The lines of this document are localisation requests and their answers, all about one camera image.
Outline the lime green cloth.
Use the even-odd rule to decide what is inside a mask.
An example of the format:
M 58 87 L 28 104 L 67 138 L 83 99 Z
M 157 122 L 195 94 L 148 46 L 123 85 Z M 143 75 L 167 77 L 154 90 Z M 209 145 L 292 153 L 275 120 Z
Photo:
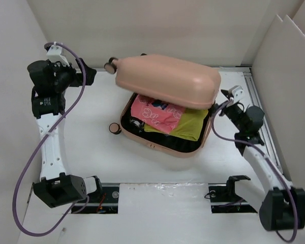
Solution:
M 184 114 L 181 116 L 178 125 L 171 130 L 170 133 L 165 133 L 159 131 L 150 125 L 144 125 L 144 131 L 147 133 L 159 133 L 165 136 L 174 136 L 180 139 L 189 141 L 198 141 L 202 128 L 204 119 L 208 115 L 208 109 L 205 110 L 195 110 L 187 108 Z

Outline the pink suitcase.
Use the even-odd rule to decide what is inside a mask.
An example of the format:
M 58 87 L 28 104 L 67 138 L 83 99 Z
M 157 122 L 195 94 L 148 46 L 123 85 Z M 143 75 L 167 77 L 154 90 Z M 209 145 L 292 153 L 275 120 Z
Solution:
M 203 148 L 221 84 L 217 68 L 158 54 L 112 57 L 104 68 L 132 92 L 112 134 L 178 158 Z

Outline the pink tissue pack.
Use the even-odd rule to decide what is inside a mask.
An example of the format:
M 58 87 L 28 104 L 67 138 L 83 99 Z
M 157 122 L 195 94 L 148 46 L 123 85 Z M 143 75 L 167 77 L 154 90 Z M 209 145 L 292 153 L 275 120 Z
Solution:
M 131 116 L 168 134 L 178 125 L 185 110 L 184 107 L 178 105 L 137 95 L 131 105 Z

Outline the black white patterned garment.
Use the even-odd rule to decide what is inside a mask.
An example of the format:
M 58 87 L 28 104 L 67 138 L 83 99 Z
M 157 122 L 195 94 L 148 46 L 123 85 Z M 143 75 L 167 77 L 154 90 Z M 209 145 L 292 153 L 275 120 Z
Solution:
M 130 116 L 129 123 L 134 126 L 139 133 L 144 131 L 145 122 L 140 119 Z

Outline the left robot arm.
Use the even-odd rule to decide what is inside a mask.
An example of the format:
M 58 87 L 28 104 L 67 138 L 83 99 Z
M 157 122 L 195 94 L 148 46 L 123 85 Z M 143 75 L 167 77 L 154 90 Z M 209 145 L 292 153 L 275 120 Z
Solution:
M 84 200 L 99 201 L 103 197 L 102 184 L 97 176 L 83 178 L 71 173 L 66 156 L 64 126 L 66 115 L 65 91 L 68 87 L 92 85 L 96 70 L 83 59 L 77 64 L 78 74 L 72 65 L 62 62 L 38 60 L 27 70 L 34 84 L 32 112 L 36 118 L 41 140 L 42 166 L 40 180 L 33 184 L 35 195 L 50 208 Z

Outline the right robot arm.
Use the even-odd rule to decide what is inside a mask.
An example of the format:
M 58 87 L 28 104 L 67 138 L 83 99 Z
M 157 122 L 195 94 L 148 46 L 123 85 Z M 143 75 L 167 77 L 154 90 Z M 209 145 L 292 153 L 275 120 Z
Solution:
M 244 97 L 241 86 L 221 92 L 227 101 L 220 105 L 217 114 L 227 116 L 238 129 L 232 142 L 253 168 L 265 192 L 261 197 L 253 195 L 245 200 L 258 212 L 265 230 L 303 229 L 305 190 L 296 188 L 287 180 L 264 152 L 264 142 L 259 134 L 263 126 L 263 110 L 257 106 L 246 110 L 240 108 L 239 103 Z

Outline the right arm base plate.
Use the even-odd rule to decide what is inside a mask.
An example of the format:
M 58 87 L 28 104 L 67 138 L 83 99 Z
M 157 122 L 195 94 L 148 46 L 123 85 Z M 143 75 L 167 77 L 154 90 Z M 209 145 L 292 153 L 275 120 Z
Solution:
M 256 214 L 257 211 L 236 194 L 228 193 L 225 184 L 209 184 L 204 196 L 210 201 L 212 214 Z

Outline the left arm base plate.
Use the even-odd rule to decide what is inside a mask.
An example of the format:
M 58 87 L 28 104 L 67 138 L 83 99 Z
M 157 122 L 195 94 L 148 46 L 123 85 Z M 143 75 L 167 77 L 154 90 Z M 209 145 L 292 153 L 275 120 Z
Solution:
M 82 200 L 73 206 L 71 213 L 78 214 L 117 214 L 120 184 L 102 184 L 103 193 L 91 193 L 89 202 L 84 207 L 86 200 Z

